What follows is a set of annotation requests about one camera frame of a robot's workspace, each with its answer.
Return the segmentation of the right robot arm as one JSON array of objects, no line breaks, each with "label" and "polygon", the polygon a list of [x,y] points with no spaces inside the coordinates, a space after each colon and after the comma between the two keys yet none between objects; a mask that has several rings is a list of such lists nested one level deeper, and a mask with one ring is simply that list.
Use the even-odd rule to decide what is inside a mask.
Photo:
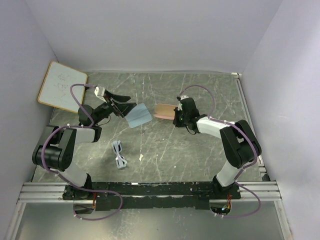
[{"label": "right robot arm", "polygon": [[245,167],[258,159],[262,148],[246,120],[222,121],[200,114],[195,101],[188,96],[177,98],[173,124],[190,134],[207,134],[221,140],[226,162],[212,179],[212,193],[218,199],[229,194]]}]

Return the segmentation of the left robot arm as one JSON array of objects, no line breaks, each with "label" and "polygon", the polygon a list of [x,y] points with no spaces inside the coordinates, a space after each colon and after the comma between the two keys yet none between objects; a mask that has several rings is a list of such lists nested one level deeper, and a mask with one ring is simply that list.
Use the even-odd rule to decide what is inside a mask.
[{"label": "left robot arm", "polygon": [[97,93],[103,103],[96,108],[83,104],[78,109],[79,125],[59,127],[47,125],[32,153],[33,164],[58,175],[81,199],[89,199],[94,192],[91,176],[73,162],[76,144],[96,143],[102,128],[98,125],[114,114],[126,117],[137,106],[129,102],[131,97],[113,94],[107,90]]}]

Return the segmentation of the pink glasses case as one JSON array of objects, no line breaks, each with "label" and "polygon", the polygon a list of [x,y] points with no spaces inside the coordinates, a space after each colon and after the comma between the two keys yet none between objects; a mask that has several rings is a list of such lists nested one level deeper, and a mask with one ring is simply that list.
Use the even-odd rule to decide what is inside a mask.
[{"label": "pink glasses case", "polygon": [[154,117],[158,119],[170,120],[175,119],[175,105],[158,103],[155,105]]}]

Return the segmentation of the light blue cleaning cloth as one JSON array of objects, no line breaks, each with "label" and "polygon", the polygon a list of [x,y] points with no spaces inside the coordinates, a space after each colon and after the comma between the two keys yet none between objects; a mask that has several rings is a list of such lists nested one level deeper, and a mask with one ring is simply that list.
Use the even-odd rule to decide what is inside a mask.
[{"label": "light blue cleaning cloth", "polygon": [[140,125],[150,122],[153,117],[144,103],[135,106],[126,116],[125,119],[130,128],[136,128]]}]

